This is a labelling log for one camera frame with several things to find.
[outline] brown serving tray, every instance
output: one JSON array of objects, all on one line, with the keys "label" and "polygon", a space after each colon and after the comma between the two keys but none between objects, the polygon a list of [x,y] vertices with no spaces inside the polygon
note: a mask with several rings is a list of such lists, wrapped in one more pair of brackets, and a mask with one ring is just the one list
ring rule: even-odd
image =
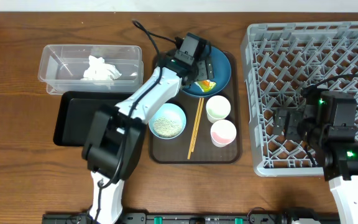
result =
[{"label": "brown serving tray", "polygon": [[174,103],[184,110],[186,114],[185,130],[174,139],[163,140],[154,136],[149,129],[149,153],[150,157],[156,162],[161,164],[230,164],[236,162],[241,157],[242,136],[239,116],[236,60],[232,54],[228,52],[224,52],[224,54],[231,64],[231,78],[225,89],[218,93],[218,95],[222,95],[230,101],[231,111],[226,119],[236,125],[236,139],[222,148],[213,145],[210,134],[212,123],[208,121],[205,110],[205,105],[209,97],[206,97],[198,128],[195,149],[194,152],[191,153],[190,159],[187,159],[199,98],[189,96],[181,91],[168,102]]}]

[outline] plastic bin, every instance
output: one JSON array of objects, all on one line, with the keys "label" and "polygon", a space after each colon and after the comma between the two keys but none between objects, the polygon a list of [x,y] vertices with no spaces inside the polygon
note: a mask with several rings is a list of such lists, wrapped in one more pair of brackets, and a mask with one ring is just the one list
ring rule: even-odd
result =
[{"label": "plastic bin", "polygon": [[[252,24],[242,41],[241,57],[255,173],[323,175],[322,168],[311,167],[302,142],[272,134],[272,115],[280,107],[304,106],[304,86],[333,75],[358,74],[358,22]],[[329,82],[328,88],[354,95],[358,127],[358,78],[341,78]]]},{"label": "plastic bin", "polygon": [[[102,57],[121,72],[116,80],[81,80],[89,56]],[[49,94],[66,91],[133,93],[143,83],[142,50],[131,45],[48,45],[42,52],[38,79]]]}]

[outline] blue bowl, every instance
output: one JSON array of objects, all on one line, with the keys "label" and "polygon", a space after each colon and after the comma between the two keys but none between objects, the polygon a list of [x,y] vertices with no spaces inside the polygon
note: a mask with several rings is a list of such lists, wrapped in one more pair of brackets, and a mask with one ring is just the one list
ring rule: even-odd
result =
[{"label": "blue bowl", "polygon": [[209,92],[203,92],[196,84],[185,86],[182,90],[187,95],[195,97],[213,96],[222,91],[230,81],[231,66],[226,55],[216,47],[212,47],[211,59],[214,70],[214,78],[211,81],[216,82],[216,86]]},{"label": "blue bowl", "polygon": [[[178,122],[182,123],[181,131],[179,132],[179,134],[177,134],[176,136],[171,137],[171,138],[164,138],[164,137],[158,135],[157,132],[154,131],[153,125],[154,125],[155,120],[162,116],[164,116],[168,119],[177,120]],[[149,128],[150,128],[151,132],[160,139],[173,139],[173,138],[178,137],[185,129],[185,126],[186,126],[185,112],[183,112],[183,110],[179,106],[174,105],[172,103],[164,103],[160,107],[160,109],[158,109],[158,111],[154,114],[152,119],[150,119],[150,121],[149,121]]]}]

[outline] bowl of rice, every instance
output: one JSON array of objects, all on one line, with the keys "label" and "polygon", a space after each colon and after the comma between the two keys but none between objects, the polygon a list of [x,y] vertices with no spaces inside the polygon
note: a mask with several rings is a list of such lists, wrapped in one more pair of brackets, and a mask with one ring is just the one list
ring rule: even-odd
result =
[{"label": "bowl of rice", "polygon": [[185,126],[185,112],[172,103],[164,103],[149,121],[151,132],[160,139],[173,139],[179,136]]}]

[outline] black tray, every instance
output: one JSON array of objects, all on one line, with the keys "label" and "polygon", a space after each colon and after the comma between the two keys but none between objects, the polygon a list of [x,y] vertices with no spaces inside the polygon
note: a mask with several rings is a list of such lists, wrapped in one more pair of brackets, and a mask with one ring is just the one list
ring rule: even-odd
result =
[{"label": "black tray", "polygon": [[58,146],[84,146],[94,112],[105,104],[114,107],[132,94],[68,91],[60,101],[53,142]]},{"label": "black tray", "polygon": [[230,101],[231,111],[226,119],[233,122],[236,126],[236,139],[222,148],[213,145],[210,134],[212,123],[208,121],[205,110],[205,105],[209,97],[205,98],[196,146],[194,152],[191,153],[190,159],[187,159],[199,98],[186,95],[186,93],[181,91],[168,102],[174,103],[184,110],[187,120],[185,130],[178,137],[170,140],[160,139],[149,131],[149,153],[150,157],[156,162],[161,164],[230,164],[236,162],[241,157],[242,136],[239,116],[236,60],[230,53],[224,52],[224,54],[231,64],[231,78],[225,89],[218,94],[226,97]]}]

